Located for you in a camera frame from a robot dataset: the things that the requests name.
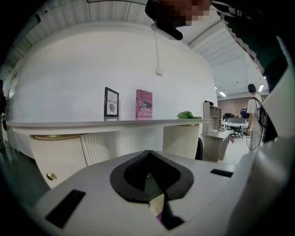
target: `wall outlet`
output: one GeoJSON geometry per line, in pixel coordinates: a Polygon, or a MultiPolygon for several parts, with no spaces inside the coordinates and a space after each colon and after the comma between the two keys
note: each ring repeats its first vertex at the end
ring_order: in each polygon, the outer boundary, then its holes
{"type": "Polygon", "coordinates": [[[159,66],[157,66],[157,68],[156,68],[156,75],[158,75],[158,76],[162,76],[163,75],[163,70],[159,66]]]}

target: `computer monitor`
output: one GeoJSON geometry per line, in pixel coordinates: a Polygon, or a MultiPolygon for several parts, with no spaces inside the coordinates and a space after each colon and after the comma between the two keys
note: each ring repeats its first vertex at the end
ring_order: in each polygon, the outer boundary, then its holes
{"type": "Polygon", "coordinates": [[[224,115],[228,119],[230,117],[231,113],[225,113],[224,115]]]}

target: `green cloth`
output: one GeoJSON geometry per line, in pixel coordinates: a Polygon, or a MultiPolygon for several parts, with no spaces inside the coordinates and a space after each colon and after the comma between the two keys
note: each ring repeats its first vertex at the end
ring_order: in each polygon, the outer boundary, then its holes
{"type": "Polygon", "coordinates": [[[193,116],[192,112],[190,112],[190,111],[180,112],[180,113],[178,113],[177,117],[178,118],[185,118],[185,119],[188,119],[188,118],[201,119],[202,118],[200,116],[193,116]]]}

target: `bookshelf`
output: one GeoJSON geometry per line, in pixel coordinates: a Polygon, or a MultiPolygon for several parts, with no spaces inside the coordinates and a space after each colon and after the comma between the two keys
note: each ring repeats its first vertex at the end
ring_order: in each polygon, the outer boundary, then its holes
{"type": "Polygon", "coordinates": [[[203,117],[211,119],[208,124],[203,124],[203,134],[209,134],[211,130],[218,130],[221,127],[222,112],[219,107],[211,106],[209,102],[204,102],[203,117]]]}

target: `white shelf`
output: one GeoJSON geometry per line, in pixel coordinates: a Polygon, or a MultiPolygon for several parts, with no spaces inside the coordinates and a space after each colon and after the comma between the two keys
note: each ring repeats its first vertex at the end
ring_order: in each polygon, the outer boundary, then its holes
{"type": "Polygon", "coordinates": [[[29,135],[61,135],[84,134],[119,131],[129,128],[164,127],[174,125],[205,124],[211,119],[155,119],[134,118],[121,120],[120,118],[105,118],[101,121],[90,122],[54,122],[54,123],[20,123],[8,120],[7,126],[21,134],[29,135]]]}

